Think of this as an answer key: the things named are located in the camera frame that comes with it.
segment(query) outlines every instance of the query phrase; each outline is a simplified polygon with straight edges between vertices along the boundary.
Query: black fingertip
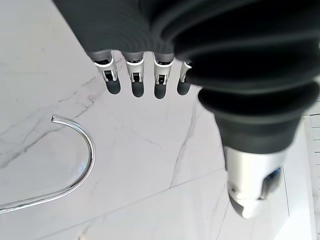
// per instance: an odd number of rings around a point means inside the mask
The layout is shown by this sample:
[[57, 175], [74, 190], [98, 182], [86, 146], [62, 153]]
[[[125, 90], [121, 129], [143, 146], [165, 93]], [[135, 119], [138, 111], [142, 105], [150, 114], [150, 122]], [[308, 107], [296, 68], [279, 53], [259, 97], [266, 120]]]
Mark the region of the black fingertip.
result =
[[155, 84], [154, 85], [154, 96], [157, 99], [163, 99], [166, 95], [166, 88], [167, 88], [167, 85]]
[[190, 89], [190, 83], [188, 82], [182, 82], [178, 81], [178, 85], [176, 87], [176, 91], [178, 92], [179, 95], [186, 95], [189, 92]]
[[118, 94], [121, 90], [119, 78], [116, 81], [108, 81], [105, 82], [106, 88], [108, 89], [109, 93], [111, 94]]
[[140, 98], [145, 92], [143, 82], [131, 82], [132, 93], [135, 97]]

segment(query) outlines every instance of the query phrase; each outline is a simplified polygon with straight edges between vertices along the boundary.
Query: white marble countertop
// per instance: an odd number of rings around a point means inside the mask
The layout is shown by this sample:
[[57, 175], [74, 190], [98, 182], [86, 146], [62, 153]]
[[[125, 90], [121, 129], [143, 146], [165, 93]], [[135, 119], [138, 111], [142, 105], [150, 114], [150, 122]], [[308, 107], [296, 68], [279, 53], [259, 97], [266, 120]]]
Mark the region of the white marble countertop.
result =
[[82, 124], [97, 153], [70, 195], [0, 215], [0, 239], [270, 240], [289, 218], [284, 181], [261, 216], [234, 212], [214, 116], [198, 88], [178, 95], [180, 62], [158, 100], [146, 53], [136, 98], [116, 51], [121, 92], [111, 95], [50, 1], [6, 0], [0, 29], [0, 204], [58, 190], [82, 172], [85, 144], [50, 123], [52, 114]]

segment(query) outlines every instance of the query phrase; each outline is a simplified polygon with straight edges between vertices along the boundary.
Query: curved metal rod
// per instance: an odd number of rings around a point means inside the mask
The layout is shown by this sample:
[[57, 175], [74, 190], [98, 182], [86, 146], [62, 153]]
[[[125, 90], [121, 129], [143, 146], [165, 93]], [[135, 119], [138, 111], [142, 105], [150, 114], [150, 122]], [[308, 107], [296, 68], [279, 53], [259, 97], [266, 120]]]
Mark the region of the curved metal rod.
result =
[[62, 124], [62, 125], [68, 126], [76, 130], [84, 138], [89, 150], [89, 159], [85, 166], [84, 171], [73, 183], [71, 183], [69, 186], [61, 190], [36, 196], [36, 197], [31, 197], [25, 200], [20, 200], [20, 201], [15, 201], [15, 202], [10, 202], [10, 203], [0, 205], [0, 214], [16, 211], [20, 209], [25, 209], [31, 206], [44, 204], [44, 203], [62, 198], [72, 193], [74, 190], [76, 190], [86, 180], [86, 178], [90, 174], [95, 164], [95, 157], [96, 157], [95, 144], [90, 134], [80, 124], [63, 116], [53, 115], [51, 118], [51, 122], [55, 124]]

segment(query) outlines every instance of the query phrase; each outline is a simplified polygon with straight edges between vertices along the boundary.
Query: silver metal bracket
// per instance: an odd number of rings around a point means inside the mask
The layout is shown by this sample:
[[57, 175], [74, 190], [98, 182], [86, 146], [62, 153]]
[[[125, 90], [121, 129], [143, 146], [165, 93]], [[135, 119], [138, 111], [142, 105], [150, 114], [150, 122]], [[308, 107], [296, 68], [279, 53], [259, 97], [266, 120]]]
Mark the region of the silver metal bracket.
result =
[[100, 64], [94, 62], [103, 79], [108, 83], [109, 81], [117, 81], [118, 72], [114, 56], [112, 55], [111, 61], [107, 64]]
[[144, 80], [144, 59], [140, 61], [126, 61], [126, 68], [132, 83], [142, 83]]
[[164, 62], [158, 62], [156, 59], [154, 59], [154, 79], [155, 79], [156, 85], [167, 84], [173, 63], [174, 61], [164, 63]]
[[182, 83], [185, 82], [186, 78], [186, 73], [189, 69], [192, 69], [192, 66], [188, 65], [185, 61], [181, 65], [181, 70], [180, 70], [180, 81]]

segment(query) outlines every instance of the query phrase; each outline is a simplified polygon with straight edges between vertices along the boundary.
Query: metal hook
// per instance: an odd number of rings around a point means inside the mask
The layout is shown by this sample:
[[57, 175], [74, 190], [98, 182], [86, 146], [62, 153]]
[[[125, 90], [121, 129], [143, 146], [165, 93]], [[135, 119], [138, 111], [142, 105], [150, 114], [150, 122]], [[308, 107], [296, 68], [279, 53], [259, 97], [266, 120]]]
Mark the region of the metal hook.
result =
[[83, 137], [89, 150], [89, 158], [84, 171], [73, 183], [71, 183], [69, 186], [61, 190], [36, 196], [36, 197], [31, 197], [25, 200], [19, 200], [19, 201], [0, 205], [0, 214], [16, 211], [20, 209], [25, 209], [31, 206], [48, 203], [48, 202], [57, 200], [59, 198], [62, 198], [72, 193], [74, 190], [76, 190], [89, 176], [95, 164], [95, 157], [96, 157], [95, 144], [90, 134], [80, 124], [63, 116], [52, 115], [51, 122], [55, 124], [62, 124], [62, 125], [68, 126], [76, 130]]

